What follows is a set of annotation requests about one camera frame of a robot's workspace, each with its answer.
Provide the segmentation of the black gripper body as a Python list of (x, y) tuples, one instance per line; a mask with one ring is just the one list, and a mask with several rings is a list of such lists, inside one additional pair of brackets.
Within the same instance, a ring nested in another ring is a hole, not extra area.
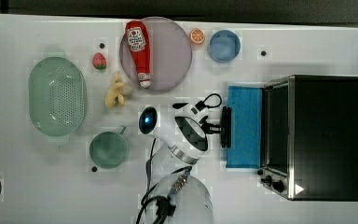
[(205, 116), (204, 118), (201, 119), (201, 121), (200, 121), (201, 129), (206, 134), (221, 133), (221, 126), (218, 124), (209, 123), (207, 121), (207, 118), (208, 118), (208, 116)]

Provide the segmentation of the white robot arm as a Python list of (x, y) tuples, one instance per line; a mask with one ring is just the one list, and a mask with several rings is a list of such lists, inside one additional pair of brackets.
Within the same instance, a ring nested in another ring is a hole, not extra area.
[(210, 192), (193, 175), (208, 150), (200, 123), (182, 111), (149, 106), (138, 128), (159, 145), (146, 162), (147, 191), (136, 224), (214, 224)]

